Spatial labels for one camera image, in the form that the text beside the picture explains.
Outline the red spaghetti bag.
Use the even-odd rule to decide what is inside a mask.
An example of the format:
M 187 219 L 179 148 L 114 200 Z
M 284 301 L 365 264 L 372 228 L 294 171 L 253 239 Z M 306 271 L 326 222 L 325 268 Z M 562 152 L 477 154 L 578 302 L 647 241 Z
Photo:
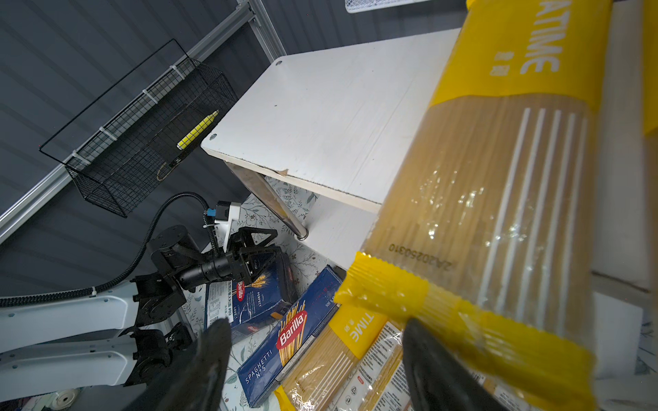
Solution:
M 411 395 L 404 373 L 403 329 L 388 321 L 373 345 L 329 405 L 331 410 L 409 409 Z

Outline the white two-tier shelf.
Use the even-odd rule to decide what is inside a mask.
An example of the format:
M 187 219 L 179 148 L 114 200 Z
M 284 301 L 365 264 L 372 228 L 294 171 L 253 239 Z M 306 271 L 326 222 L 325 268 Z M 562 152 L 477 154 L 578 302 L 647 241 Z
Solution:
M 202 147 L 319 195 L 307 245 L 347 266 L 402 163 L 458 31 L 275 60 Z M 645 242 L 642 5 L 613 5 L 599 137 L 595 248 L 598 378 L 656 371 Z

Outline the blue Barilla pasta box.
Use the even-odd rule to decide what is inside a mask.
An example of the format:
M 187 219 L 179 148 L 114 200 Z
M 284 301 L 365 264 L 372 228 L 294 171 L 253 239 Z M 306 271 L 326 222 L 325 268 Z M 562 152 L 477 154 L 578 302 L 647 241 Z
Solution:
M 274 261 L 249 285 L 231 281 L 207 286 L 205 327 L 227 319 L 232 340 L 239 342 L 281 320 L 297 300 L 289 257 L 276 253 Z

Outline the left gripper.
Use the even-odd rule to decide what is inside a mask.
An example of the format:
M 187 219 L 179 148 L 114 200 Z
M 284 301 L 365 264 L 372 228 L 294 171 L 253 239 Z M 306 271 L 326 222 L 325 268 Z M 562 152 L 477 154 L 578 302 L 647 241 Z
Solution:
M 263 288 L 267 274 L 282 254 L 269 246 L 278 236 L 276 229 L 241 227 L 231 234 L 228 252 L 202 253 L 187 228 L 171 226 L 147 243 L 147 253 L 162 278 L 169 278 L 181 289 L 192 291 L 202 284 L 234 281 L 247 288 Z

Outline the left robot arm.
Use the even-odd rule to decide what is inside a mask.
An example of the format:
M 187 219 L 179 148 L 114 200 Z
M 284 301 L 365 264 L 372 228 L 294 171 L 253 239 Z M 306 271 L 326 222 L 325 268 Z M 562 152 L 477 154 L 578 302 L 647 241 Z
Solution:
M 1 399 L 94 385 L 148 384 L 195 342 L 175 320 L 188 293 L 229 281 L 251 284 L 280 262 L 274 229 L 243 227 L 202 252 L 181 225 L 147 237 L 155 272 L 81 293 L 1 302 Z

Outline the yellow marker pen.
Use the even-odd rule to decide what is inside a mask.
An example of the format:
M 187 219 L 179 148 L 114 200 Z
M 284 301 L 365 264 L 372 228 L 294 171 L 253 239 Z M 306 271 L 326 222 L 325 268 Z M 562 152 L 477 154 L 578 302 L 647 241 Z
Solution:
M 218 115 L 219 112 L 214 111 L 210 115 L 206 116 L 202 121 L 200 121 L 185 137 L 183 137 L 178 142 L 178 144 L 176 144 L 178 150 L 183 151 L 188 148 L 195 141 L 195 139 L 202 134 L 203 131 L 211 126 Z

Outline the blue Barilla spaghetti box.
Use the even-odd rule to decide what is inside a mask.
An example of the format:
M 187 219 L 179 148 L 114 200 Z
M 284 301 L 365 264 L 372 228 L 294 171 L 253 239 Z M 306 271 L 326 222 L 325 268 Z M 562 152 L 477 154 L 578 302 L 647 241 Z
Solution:
M 334 295 L 345 277 L 345 270 L 326 266 L 238 368 L 237 376 L 252 409 L 267 402 L 338 311 Z

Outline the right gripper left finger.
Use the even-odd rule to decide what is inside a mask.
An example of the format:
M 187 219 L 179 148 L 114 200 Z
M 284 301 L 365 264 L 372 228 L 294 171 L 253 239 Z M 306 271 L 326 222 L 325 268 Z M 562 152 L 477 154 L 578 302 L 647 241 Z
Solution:
M 125 409 L 218 410 L 230 354 L 230 322 L 217 320 Z

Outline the yellow Pastatime spaghetti bag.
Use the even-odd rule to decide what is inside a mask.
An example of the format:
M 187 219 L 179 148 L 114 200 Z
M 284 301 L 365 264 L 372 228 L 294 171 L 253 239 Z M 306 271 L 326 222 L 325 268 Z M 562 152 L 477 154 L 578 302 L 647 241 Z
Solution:
M 652 308 L 657 313 L 657 0 L 643 1 L 642 19 L 644 175 Z
M 543 410 L 593 410 L 590 260 L 612 5 L 472 1 L 338 302 L 423 322 Z
M 282 410 L 327 410 L 387 317 L 344 305 L 274 392 Z

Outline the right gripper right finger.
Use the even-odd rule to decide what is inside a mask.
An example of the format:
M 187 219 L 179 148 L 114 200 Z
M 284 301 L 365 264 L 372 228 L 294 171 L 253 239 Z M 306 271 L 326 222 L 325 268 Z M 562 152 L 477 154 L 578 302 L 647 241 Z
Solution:
M 407 321 L 403 363 L 413 409 L 505 410 L 420 320 Z

